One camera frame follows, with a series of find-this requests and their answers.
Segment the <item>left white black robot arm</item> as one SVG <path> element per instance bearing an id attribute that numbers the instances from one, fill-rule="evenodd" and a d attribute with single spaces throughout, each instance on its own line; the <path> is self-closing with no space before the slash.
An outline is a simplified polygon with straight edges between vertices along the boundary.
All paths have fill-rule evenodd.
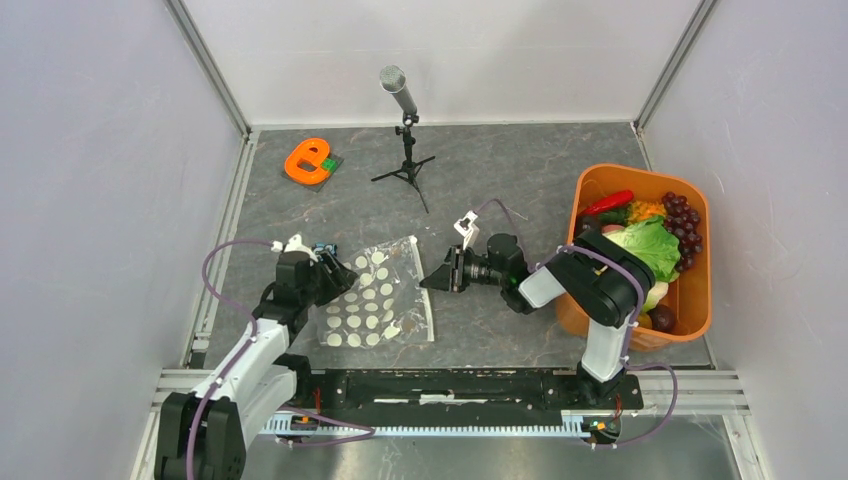
<path id="1" fill-rule="evenodd" d="M 331 252 L 280 253 L 237 345 L 189 392 L 163 402 L 154 478 L 241 478 L 249 445 L 277 409 L 313 397 L 308 359 L 286 352 L 309 310 L 344 295 L 357 278 Z"/>

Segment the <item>clear dotted zip top bag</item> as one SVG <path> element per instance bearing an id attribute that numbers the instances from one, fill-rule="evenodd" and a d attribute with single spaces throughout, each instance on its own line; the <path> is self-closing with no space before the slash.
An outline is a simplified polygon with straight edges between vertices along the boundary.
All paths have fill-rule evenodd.
<path id="1" fill-rule="evenodd" d="M 358 278 L 315 311 L 317 339 L 328 348 L 374 349 L 435 340 L 430 296 L 414 235 L 365 248 L 343 264 Z"/>

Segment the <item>red chili pepper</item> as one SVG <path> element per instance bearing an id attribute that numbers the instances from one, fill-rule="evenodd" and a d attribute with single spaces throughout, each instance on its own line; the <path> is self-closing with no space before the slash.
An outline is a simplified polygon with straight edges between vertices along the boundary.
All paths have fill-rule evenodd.
<path id="1" fill-rule="evenodd" d="M 627 206 L 634 200 L 631 190 L 622 190 L 595 201 L 579 212 L 579 216 L 596 216 L 610 210 Z"/>

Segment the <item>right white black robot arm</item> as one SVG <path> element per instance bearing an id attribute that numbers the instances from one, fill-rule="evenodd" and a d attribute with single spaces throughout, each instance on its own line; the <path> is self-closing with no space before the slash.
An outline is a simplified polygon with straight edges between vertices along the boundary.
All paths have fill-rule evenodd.
<path id="1" fill-rule="evenodd" d="M 590 230 L 534 270 L 515 235 L 491 236 L 483 254 L 455 245 L 420 286 L 450 293 L 462 293 L 471 284 L 495 286 L 507 306 L 521 314 L 570 296 L 589 318 L 586 350 L 577 368 L 578 396 L 585 405 L 602 408 L 617 396 L 634 321 L 655 283 L 645 262 Z"/>

